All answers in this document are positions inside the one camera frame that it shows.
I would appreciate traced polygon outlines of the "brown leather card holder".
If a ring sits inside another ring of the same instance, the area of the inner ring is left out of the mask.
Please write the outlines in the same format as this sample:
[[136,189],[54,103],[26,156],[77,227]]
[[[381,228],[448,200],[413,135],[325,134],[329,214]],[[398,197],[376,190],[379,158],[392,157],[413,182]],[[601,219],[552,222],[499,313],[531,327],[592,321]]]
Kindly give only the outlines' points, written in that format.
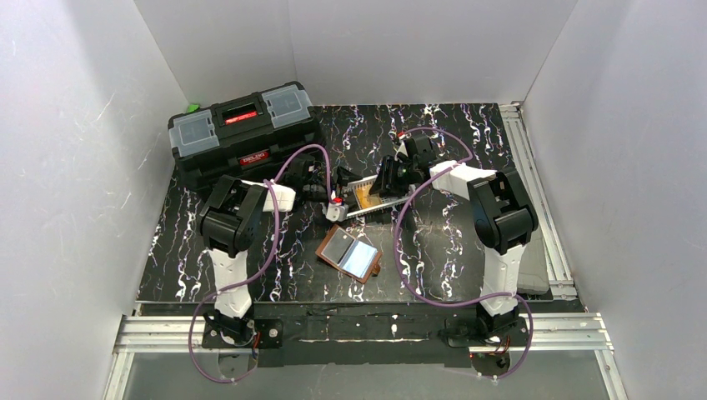
[[371,277],[377,277],[380,273],[380,258],[382,252],[371,244],[368,244],[353,234],[347,232],[355,238],[354,244],[349,248],[342,261],[339,264],[334,264],[322,257],[321,251],[324,244],[328,241],[331,235],[339,230],[346,231],[339,225],[334,224],[327,232],[324,240],[317,247],[315,254],[317,257],[337,271],[351,277],[359,283],[365,284]]

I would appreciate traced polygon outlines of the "black credit card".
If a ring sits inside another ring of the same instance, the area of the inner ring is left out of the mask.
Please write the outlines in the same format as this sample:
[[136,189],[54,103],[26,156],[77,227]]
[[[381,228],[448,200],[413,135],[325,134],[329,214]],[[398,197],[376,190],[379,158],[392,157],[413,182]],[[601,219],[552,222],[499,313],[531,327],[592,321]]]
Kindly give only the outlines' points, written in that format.
[[355,238],[346,231],[335,231],[324,244],[321,251],[322,257],[331,263],[339,264],[349,248],[354,244]]

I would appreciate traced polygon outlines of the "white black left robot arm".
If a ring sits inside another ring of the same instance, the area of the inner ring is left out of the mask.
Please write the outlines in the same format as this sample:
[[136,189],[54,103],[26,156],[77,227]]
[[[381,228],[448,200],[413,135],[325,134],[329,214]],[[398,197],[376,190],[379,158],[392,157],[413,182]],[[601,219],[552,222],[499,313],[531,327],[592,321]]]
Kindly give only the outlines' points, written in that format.
[[[293,155],[273,179],[261,182],[223,175],[198,214],[197,227],[211,259],[217,291],[214,311],[203,317],[214,333],[245,342],[255,334],[248,312],[253,305],[248,285],[257,280],[274,260],[279,243],[281,213],[289,213],[307,201],[327,205],[335,180],[328,156],[323,166],[308,154]],[[272,248],[261,268],[248,275],[248,250],[257,236],[262,215],[275,218]]]

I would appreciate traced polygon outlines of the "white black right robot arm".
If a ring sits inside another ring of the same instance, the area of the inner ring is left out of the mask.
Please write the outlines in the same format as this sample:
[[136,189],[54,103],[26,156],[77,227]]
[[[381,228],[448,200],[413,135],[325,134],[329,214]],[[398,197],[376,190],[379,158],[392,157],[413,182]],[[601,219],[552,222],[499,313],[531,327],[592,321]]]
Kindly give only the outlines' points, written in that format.
[[475,301],[476,322],[466,334],[493,336],[519,318],[519,269],[526,245],[539,219],[516,169],[470,167],[464,160],[440,161],[428,137],[402,133],[393,156],[384,157],[373,193],[401,195],[408,209],[426,187],[466,199],[471,206],[474,231],[484,245],[484,280]]

